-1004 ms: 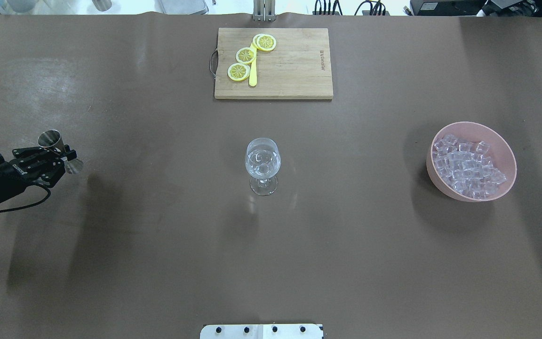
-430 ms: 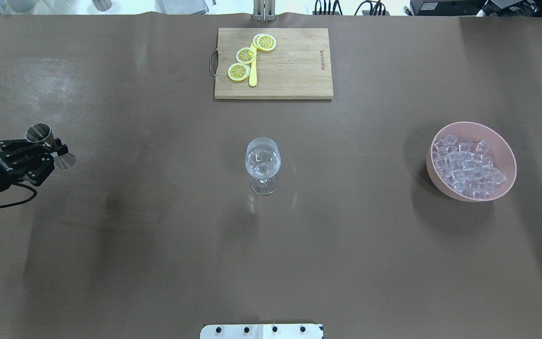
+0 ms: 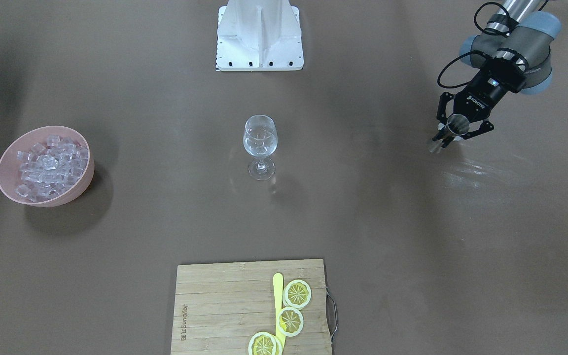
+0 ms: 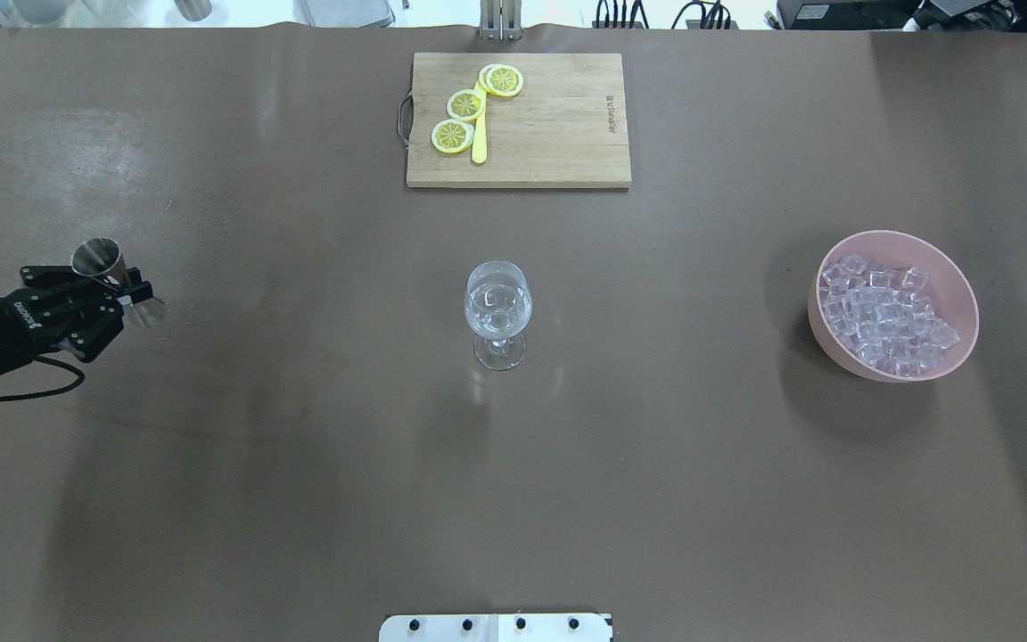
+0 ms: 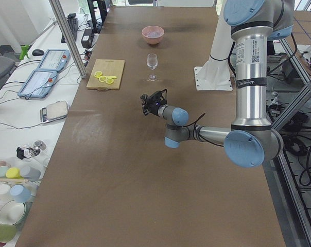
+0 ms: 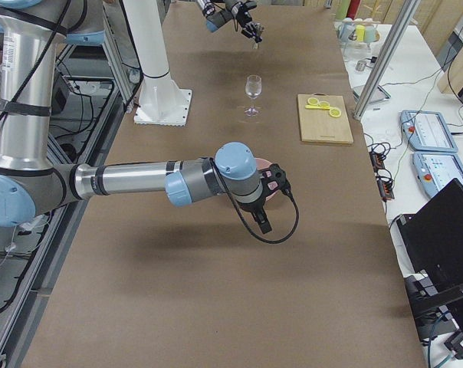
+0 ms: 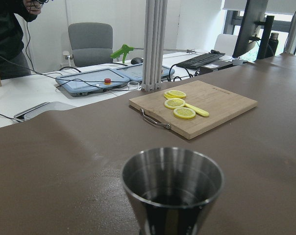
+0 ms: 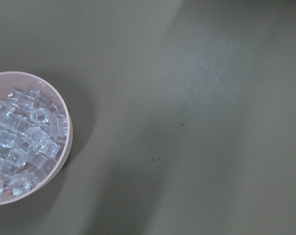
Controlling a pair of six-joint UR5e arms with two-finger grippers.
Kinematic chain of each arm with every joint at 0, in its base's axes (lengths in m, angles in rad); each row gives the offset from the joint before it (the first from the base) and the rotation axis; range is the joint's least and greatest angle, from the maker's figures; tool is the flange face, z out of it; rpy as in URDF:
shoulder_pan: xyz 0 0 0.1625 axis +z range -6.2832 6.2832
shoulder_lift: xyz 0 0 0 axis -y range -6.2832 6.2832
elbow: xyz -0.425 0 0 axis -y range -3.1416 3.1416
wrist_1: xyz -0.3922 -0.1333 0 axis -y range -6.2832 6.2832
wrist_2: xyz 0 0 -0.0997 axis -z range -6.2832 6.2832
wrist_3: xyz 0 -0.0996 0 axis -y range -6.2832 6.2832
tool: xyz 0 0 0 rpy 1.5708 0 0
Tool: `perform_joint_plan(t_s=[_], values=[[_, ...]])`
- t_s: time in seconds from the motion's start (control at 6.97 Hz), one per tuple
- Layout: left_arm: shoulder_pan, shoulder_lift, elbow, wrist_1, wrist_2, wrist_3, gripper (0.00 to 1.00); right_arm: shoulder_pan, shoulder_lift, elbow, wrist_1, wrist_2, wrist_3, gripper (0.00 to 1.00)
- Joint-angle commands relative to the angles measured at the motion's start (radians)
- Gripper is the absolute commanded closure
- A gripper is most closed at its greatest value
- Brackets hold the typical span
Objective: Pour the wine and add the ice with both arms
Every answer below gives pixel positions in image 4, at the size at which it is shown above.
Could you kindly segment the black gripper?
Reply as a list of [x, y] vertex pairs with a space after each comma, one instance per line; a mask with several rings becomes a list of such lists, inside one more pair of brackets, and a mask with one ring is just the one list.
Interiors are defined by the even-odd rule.
[[46, 354], [93, 362], [127, 325], [154, 327], [150, 282], [106, 292], [72, 267], [20, 268], [24, 287], [0, 297], [0, 375]]

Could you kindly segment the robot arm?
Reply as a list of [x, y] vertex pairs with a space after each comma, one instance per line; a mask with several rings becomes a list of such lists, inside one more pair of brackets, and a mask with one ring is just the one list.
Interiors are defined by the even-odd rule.
[[68, 265], [25, 265], [21, 288], [0, 296], [0, 375], [40, 363], [73, 375], [56, 389], [0, 395], [0, 403], [69, 393], [86, 380], [77, 366], [53, 358], [65, 352], [93, 362], [126, 324], [151, 328], [166, 316], [166, 301], [110, 237], [75, 249]]

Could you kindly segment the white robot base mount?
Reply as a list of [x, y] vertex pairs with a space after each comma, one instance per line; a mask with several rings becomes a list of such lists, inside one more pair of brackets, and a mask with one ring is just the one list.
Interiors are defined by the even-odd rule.
[[396, 614], [384, 619], [379, 641], [614, 641], [610, 614]]

